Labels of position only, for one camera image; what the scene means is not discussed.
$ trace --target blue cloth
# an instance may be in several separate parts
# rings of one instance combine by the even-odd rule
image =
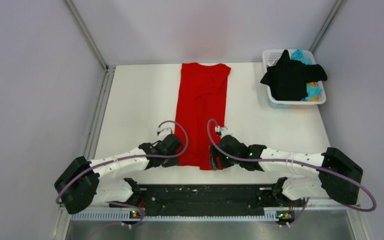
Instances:
[[[305,97],[301,101],[310,101],[310,99],[317,97],[322,92],[322,89],[318,86],[311,86],[310,84],[307,84],[307,94],[308,96]]]
[[[291,60],[297,60],[301,61],[301,63],[305,65],[311,65],[311,60],[308,57],[304,57],[303,51],[301,49],[297,49],[292,55],[290,56]]]
[[[301,61],[301,63],[305,65],[311,65],[311,60],[308,57],[304,57],[303,50],[297,49],[292,55],[290,56],[291,60],[297,60]],[[322,89],[318,86],[311,86],[307,84],[307,94],[308,97],[304,98],[301,101],[310,101],[310,99],[317,97],[322,92]]]

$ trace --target white table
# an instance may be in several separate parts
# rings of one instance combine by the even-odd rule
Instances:
[[[231,67],[231,72],[224,124],[239,141],[298,153],[326,151],[329,141],[317,106],[271,108],[266,86],[260,84],[262,63],[226,65]],[[176,117],[181,67],[181,64],[116,67],[96,159],[156,141],[158,124]],[[217,171],[203,171],[193,166],[158,167],[127,177],[140,184],[263,184],[275,183],[283,176],[285,174],[279,172],[247,171],[236,165]]]

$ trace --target white wall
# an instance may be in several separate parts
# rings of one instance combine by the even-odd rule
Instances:
[[[109,64],[260,62],[309,48],[335,0],[74,0]]]
[[[50,238],[102,76],[62,0],[0,1],[0,240]]]
[[[366,216],[384,240],[384,1],[347,1],[315,58],[329,77],[320,110],[330,142],[364,169],[362,183],[378,201]]]

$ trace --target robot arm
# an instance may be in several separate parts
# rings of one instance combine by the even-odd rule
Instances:
[[[179,163],[177,158],[161,158],[152,156],[172,156],[182,142],[174,135],[168,134],[155,145],[142,143],[138,147],[112,157],[87,161],[84,156],[78,157],[68,166],[55,182],[58,193],[79,173],[89,168],[95,169],[81,176],[61,196],[69,214],[78,213],[90,204],[100,204],[110,201],[126,202],[133,194],[131,184],[122,176],[134,171],[147,170],[155,167],[171,167]]]
[[[273,185],[273,194],[277,197],[284,196],[292,201],[308,197],[332,198],[345,205],[357,203],[359,188],[354,184],[314,168],[293,163],[299,161],[330,169],[360,183],[363,176],[362,168],[337,148],[328,147],[326,152],[320,153],[295,153],[275,150],[259,144],[246,146],[234,138],[226,127],[217,127],[216,133],[221,136],[219,148],[227,154],[242,159],[262,159],[263,161],[230,159],[211,146],[210,165],[214,170],[239,165],[248,171],[284,172],[293,177],[279,178]]]

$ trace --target plastic laundry basket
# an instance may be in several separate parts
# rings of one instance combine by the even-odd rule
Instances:
[[[296,51],[296,49],[288,49],[288,51],[289,51],[289,56],[291,56]],[[267,73],[268,64],[271,64],[277,59],[279,59],[282,56],[283,52],[284,52],[284,49],[269,49],[262,52],[262,64],[264,65],[263,74]],[[314,56],[310,51],[302,50],[302,53],[304,58],[309,58],[312,64],[316,64],[316,61],[314,60]],[[291,107],[308,107],[308,106],[313,106],[317,104],[324,104],[326,102],[326,93],[325,93],[325,89],[323,88],[322,81],[318,81],[317,86],[321,88],[321,93],[318,95],[317,101],[279,101],[272,96],[270,87],[267,86],[269,104],[273,108],[283,108],[283,109],[291,108]]]

